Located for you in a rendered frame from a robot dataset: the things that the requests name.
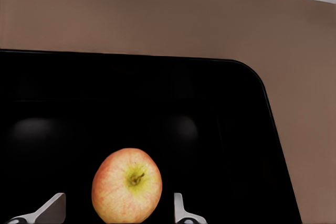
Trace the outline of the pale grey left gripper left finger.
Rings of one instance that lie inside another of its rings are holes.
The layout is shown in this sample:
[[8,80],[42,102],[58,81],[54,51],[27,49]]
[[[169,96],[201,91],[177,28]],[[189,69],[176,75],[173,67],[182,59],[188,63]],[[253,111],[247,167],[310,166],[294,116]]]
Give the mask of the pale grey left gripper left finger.
[[63,224],[66,218],[66,194],[56,193],[35,212],[16,216],[3,224]]

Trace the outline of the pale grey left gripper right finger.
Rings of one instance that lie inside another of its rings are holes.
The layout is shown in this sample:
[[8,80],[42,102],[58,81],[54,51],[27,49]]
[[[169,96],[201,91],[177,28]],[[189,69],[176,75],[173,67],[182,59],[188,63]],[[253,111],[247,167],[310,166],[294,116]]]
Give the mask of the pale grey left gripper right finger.
[[174,223],[175,224],[207,224],[204,217],[187,212],[184,208],[181,193],[174,193]]

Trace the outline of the red yellow apple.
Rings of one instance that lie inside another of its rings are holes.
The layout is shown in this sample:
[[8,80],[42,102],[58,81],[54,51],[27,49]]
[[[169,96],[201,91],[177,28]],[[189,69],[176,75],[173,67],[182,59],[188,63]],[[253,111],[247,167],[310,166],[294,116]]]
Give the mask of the red yellow apple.
[[106,224],[140,224],[156,209],[163,182],[154,160],[138,148],[110,154],[91,187],[94,210]]

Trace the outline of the black tray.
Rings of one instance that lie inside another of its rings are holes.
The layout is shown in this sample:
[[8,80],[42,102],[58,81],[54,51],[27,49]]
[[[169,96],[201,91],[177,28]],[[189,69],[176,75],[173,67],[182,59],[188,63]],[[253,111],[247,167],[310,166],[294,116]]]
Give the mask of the black tray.
[[104,224],[91,202],[105,158],[139,148],[175,224],[174,194],[207,224],[302,224],[263,82],[232,60],[0,49],[0,224],[66,195],[64,224]]

